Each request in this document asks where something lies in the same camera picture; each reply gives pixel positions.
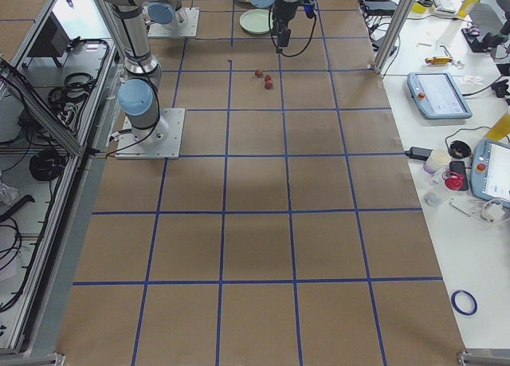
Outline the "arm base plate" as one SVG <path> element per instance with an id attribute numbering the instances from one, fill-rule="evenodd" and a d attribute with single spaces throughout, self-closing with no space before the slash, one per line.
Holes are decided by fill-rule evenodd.
<path id="1" fill-rule="evenodd" d="M 148 18 L 148 37 L 151 39 L 175 39 L 195 37 L 198 31 L 200 9 L 197 7 L 183 7 L 177 11 L 172 23 L 161 24 Z"/>
<path id="2" fill-rule="evenodd" d="M 118 141 L 117 159 L 177 159 L 179 157 L 185 120 L 184 108 L 161 108 L 156 129 L 123 134 Z"/>

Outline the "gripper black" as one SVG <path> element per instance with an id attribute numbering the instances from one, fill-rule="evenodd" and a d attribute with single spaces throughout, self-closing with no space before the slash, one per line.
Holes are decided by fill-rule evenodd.
<path id="1" fill-rule="evenodd" d="M 297 0 L 295 2 L 276 0 L 273 3 L 272 33 L 277 34 L 277 47 L 288 46 L 290 39 L 288 24 L 296 16 L 299 7 L 304 8 L 308 19 L 313 19 L 316 16 L 316 0 Z"/>

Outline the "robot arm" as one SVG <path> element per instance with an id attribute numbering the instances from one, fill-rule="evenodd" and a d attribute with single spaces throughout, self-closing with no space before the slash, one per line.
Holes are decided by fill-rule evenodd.
<path id="1" fill-rule="evenodd" d="M 181 1 L 149 2 L 146 6 L 151 22 L 167 30 L 180 30 L 187 23 L 186 12 Z"/>
<path id="2" fill-rule="evenodd" d="M 118 100 L 131 123 L 134 143 L 157 144 L 167 138 L 169 129 L 159 107 L 158 81 L 161 67 L 152 54 L 143 14 L 152 21 L 171 24 L 182 1 L 194 0 L 102 0 L 114 16 L 114 25 L 124 49 L 127 81 L 120 86 Z M 282 53 L 291 37 L 289 23 L 298 8 L 316 19 L 316 0 L 248 0 L 259 9 L 268 8 L 269 32 L 277 53 Z"/>

